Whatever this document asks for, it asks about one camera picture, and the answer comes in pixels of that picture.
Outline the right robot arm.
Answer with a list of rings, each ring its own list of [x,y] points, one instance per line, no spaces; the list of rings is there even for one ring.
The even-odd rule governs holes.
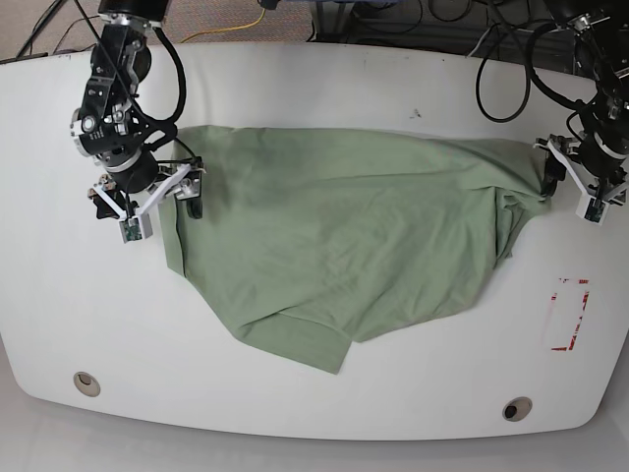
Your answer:
[[[157,201],[172,195],[184,202],[190,218],[202,216],[203,163],[178,136],[187,81],[183,63],[163,30],[168,8],[166,1],[100,3],[98,15],[104,26],[94,36],[90,77],[70,127],[80,153],[105,171],[88,192],[97,218],[115,218],[127,229],[146,212],[132,199],[144,191]],[[162,119],[145,113],[138,103],[139,85],[152,61],[149,32],[165,47],[177,76],[175,109]]]

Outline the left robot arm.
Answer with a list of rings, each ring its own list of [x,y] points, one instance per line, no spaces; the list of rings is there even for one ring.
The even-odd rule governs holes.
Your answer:
[[[542,192],[551,195],[566,175],[579,181],[575,171],[581,165],[595,179],[578,185],[585,197],[584,217],[594,220],[610,205],[625,205],[628,172],[628,4],[625,1],[548,1],[549,16],[534,23],[526,41],[517,36],[517,26],[506,21],[494,2],[487,8],[512,39],[520,53],[524,73],[523,98],[537,89],[555,104],[579,119],[582,132],[550,136],[540,142],[546,153]],[[567,30],[574,38],[574,62],[596,87],[588,100],[571,99],[548,86],[534,67],[537,42],[551,32]]]

